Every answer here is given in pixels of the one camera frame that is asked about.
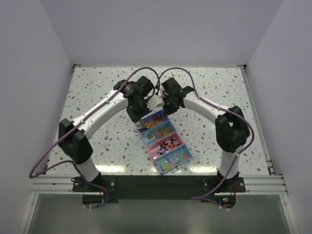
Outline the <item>purple candy box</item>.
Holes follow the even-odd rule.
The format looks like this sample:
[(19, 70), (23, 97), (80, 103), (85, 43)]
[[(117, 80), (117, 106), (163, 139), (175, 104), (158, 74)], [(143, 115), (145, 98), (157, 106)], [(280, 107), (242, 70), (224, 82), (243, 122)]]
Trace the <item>purple candy box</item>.
[[(158, 111), (158, 112), (155, 112), (143, 119), (150, 119), (151, 120), (151, 128), (154, 128), (154, 127), (157, 127), (158, 125), (164, 123), (164, 122), (167, 122), (169, 120), (169, 118), (167, 116), (164, 115), (164, 112), (162, 110)], [(141, 128), (141, 129), (138, 129), (138, 131), (140, 133), (143, 133), (147, 130), (150, 130), (150, 129), (145, 129), (145, 128)]]

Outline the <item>pink candy box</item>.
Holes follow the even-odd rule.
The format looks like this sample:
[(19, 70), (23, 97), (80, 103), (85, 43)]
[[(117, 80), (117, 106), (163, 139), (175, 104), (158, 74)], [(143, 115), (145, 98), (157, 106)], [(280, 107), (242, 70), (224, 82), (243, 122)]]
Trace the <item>pink candy box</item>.
[(184, 142), (178, 133), (173, 133), (148, 146), (152, 159), (156, 160), (183, 146)]

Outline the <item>metal scoop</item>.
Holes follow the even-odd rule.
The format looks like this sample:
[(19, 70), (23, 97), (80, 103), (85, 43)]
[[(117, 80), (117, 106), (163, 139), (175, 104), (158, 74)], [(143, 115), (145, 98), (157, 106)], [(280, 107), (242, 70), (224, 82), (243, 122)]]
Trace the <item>metal scoop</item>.
[(138, 129), (145, 128), (150, 129), (151, 128), (151, 120), (150, 119), (140, 119), (138, 122), (135, 123), (135, 126)]

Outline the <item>light blue candy box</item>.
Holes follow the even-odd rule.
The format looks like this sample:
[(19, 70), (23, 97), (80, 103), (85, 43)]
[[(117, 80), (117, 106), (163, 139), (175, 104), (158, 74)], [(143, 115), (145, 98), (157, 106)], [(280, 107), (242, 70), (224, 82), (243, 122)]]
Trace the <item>light blue candy box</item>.
[(156, 168), (160, 174), (168, 173), (193, 158), (187, 146), (182, 145), (156, 159)]

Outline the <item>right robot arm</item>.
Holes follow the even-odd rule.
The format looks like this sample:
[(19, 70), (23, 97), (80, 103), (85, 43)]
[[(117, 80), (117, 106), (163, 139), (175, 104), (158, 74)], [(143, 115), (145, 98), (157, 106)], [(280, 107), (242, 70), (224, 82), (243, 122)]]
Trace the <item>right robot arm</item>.
[(181, 87), (170, 78), (160, 85), (160, 96), (164, 100), (163, 112), (171, 115), (180, 108), (192, 110), (215, 125), (216, 141), (222, 149), (217, 186), (227, 192), (234, 186), (238, 176), (239, 152), (243, 149), (251, 132), (238, 106), (232, 108), (218, 105), (200, 97), (191, 86)]

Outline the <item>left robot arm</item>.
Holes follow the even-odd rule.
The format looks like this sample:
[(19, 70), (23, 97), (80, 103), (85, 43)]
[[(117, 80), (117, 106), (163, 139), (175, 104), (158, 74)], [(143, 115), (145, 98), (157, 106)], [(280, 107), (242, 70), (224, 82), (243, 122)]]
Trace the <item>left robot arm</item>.
[(133, 123), (149, 114), (147, 96), (155, 89), (152, 82), (141, 76), (137, 81), (119, 81), (108, 96), (85, 114), (69, 121), (63, 119), (58, 127), (58, 146), (75, 163), (89, 191), (101, 186), (100, 172), (91, 159), (93, 148), (89, 142), (93, 134), (122, 110)]

